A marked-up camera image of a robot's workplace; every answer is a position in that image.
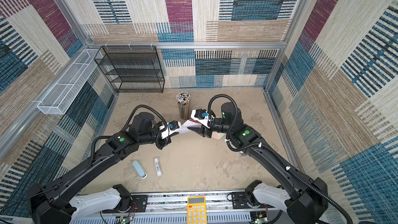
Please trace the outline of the pink lined letter paper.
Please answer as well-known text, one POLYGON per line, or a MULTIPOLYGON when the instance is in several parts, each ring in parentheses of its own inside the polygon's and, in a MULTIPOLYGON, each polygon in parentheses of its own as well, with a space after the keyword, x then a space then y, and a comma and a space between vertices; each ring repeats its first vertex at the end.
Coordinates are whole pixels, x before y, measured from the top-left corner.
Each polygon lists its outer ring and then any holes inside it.
POLYGON ((179 134, 191 131, 190 128, 199 128, 201 126, 199 122, 192 120, 187 120, 184 123, 178 121, 177 123, 178 123, 178 128, 175 131, 178 132, 179 134))

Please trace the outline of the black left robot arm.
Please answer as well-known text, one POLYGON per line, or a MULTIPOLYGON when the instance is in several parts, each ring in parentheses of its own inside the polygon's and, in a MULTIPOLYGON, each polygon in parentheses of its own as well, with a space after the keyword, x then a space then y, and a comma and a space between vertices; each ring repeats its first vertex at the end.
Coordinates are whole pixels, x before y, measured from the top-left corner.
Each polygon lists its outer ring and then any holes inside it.
POLYGON ((155 144, 163 149, 180 133, 179 121, 167 122, 147 105, 138 105, 125 126, 112 136, 99 136, 91 145, 90 157, 45 186, 35 184, 28 189, 28 210, 36 224, 70 224, 78 219, 108 209, 131 204, 130 193, 115 185, 96 194, 78 196, 88 183, 104 171, 136 152, 141 145, 155 144), (139 108, 146 112, 138 115, 139 108))

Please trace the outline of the pink paper envelope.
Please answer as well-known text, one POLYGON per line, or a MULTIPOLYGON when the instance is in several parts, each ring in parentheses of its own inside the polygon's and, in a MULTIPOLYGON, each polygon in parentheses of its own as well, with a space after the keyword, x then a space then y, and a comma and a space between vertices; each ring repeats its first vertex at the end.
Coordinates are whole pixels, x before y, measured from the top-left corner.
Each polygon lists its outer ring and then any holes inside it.
POLYGON ((211 138, 216 140, 225 139, 225 133, 213 132, 211 138))

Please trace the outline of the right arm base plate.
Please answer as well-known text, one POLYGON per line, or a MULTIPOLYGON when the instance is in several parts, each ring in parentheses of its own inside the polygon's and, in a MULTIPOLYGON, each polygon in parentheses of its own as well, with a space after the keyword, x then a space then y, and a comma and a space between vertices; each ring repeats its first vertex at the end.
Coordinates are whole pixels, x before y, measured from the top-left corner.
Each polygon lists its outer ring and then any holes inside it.
POLYGON ((260 206, 254 194, 250 192, 232 192, 227 199, 232 202, 233 209, 258 208, 260 206))

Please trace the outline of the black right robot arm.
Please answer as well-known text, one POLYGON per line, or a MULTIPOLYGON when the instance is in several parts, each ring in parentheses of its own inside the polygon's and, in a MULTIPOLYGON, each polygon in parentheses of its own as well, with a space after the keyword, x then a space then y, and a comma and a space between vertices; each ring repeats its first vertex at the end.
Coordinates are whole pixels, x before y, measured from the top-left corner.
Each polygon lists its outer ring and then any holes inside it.
POLYGON ((236 102, 226 94, 213 96, 205 110, 193 110, 191 118, 201 124, 192 128, 200 136, 211 138, 213 132, 226 134, 226 144, 233 152, 243 152, 260 163, 281 184, 269 187, 255 181, 247 192, 259 204, 271 205, 296 224, 321 224, 321 216, 331 205, 351 224, 352 218, 328 196, 321 178, 312 179, 276 152, 253 127, 244 123, 236 102))

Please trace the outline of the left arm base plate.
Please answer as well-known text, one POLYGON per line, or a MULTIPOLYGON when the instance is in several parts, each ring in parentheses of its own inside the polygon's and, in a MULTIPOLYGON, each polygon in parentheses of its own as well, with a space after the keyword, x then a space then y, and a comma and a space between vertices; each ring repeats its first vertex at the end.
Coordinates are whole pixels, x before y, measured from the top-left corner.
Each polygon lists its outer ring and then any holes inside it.
POLYGON ((120 202, 113 209, 101 211, 102 214, 132 214, 143 213, 147 206, 147 195, 130 195, 122 197, 120 202))

